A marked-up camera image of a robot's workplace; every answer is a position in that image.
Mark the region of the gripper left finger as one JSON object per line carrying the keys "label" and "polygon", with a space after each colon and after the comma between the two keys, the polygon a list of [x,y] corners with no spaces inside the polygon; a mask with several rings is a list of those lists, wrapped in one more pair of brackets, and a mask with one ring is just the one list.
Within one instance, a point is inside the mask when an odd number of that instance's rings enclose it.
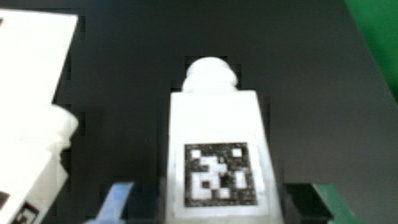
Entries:
{"label": "gripper left finger", "polygon": [[155,183],[116,183],[98,215],[86,221],[86,224],[157,224],[157,199]]}

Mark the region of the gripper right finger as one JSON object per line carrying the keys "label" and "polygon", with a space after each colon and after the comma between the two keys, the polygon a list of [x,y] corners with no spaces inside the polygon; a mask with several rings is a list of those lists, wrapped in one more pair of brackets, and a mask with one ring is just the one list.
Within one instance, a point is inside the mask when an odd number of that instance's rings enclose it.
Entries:
{"label": "gripper right finger", "polygon": [[356,215],[331,184],[288,183],[283,211],[286,224],[356,224]]}

